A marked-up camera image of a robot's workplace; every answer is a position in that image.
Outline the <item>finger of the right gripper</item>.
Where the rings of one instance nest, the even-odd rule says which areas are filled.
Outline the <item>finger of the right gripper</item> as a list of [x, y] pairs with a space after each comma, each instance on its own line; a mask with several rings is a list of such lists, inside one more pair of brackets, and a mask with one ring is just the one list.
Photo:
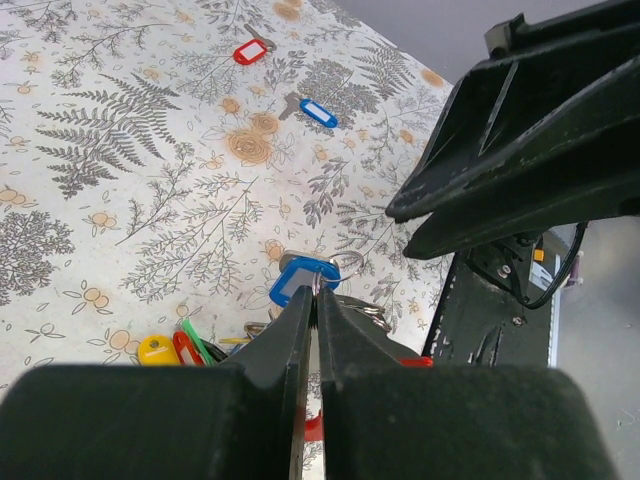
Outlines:
[[605, 1], [485, 34], [489, 57], [454, 86], [386, 209], [406, 222], [639, 119], [639, 4]]
[[435, 212], [403, 254], [432, 259], [511, 235], [639, 214], [639, 126], [627, 124]]

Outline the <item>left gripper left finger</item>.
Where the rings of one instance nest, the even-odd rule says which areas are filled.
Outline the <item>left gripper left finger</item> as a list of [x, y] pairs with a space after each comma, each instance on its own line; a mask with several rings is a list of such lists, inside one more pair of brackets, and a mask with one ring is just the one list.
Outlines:
[[51, 365], [1, 405], [5, 479], [298, 479], [313, 294], [214, 367]]

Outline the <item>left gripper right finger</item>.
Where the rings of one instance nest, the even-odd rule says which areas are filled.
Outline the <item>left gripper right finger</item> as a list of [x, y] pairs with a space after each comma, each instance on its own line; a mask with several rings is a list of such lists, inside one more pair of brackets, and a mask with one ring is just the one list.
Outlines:
[[540, 367], [405, 366], [317, 297], [330, 479], [614, 479], [586, 399]]

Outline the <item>red key tag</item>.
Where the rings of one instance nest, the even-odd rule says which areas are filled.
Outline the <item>red key tag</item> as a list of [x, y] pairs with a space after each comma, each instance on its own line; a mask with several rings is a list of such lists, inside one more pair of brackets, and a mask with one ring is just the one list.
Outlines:
[[236, 63], [243, 66], [254, 64], [277, 49], [274, 41], [259, 34], [251, 25], [245, 24], [244, 28], [252, 35], [252, 39], [234, 50], [232, 58]]

